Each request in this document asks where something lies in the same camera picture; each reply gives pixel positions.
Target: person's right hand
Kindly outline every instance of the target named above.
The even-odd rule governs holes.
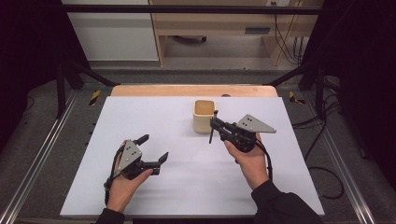
[[[256,134],[257,139],[261,140],[260,134]],[[267,181],[268,174],[266,169],[264,152],[255,146],[248,153],[239,151],[231,142],[224,141],[230,155],[232,155],[241,166],[242,174],[247,179],[247,183],[251,189],[257,188],[259,185]]]

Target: beige container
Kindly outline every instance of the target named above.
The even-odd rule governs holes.
[[[210,119],[216,109],[215,102],[196,100],[193,109],[193,128],[197,133],[210,133]]]

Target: wooden cabinet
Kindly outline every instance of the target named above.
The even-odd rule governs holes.
[[[265,7],[269,0],[149,0],[151,5],[251,6]],[[290,0],[289,6],[320,7],[323,0]],[[262,35],[273,65],[278,65],[285,48],[284,39],[310,36],[317,16],[254,15],[254,14],[173,14],[153,13],[154,33],[160,63],[163,64],[166,38],[169,35]]]

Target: human hand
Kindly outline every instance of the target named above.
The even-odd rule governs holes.
[[[122,153],[117,157],[116,168],[120,165],[120,158]],[[128,203],[131,201],[132,196],[137,188],[145,182],[152,173],[152,169],[144,171],[136,178],[129,180],[123,175],[117,176],[111,185],[110,194],[107,202],[107,209],[123,213]]]
[[[260,134],[256,133],[256,138],[261,141]],[[269,179],[264,152],[255,146],[248,153],[239,151],[231,142],[224,141],[230,155],[232,155],[241,166],[242,174],[247,179],[247,183],[251,189],[257,188],[259,185]]]

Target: yellow and black tape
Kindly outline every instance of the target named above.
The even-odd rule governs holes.
[[[294,93],[292,91],[289,91],[289,100],[291,102],[293,102],[293,103],[297,103],[297,104],[300,104],[300,105],[305,105],[305,100],[297,100],[294,97]]]
[[[92,98],[91,98],[91,100],[90,100],[90,105],[95,105],[96,100],[97,100],[98,97],[99,97],[99,94],[100,94],[100,91],[94,91],[94,92],[93,92]]]

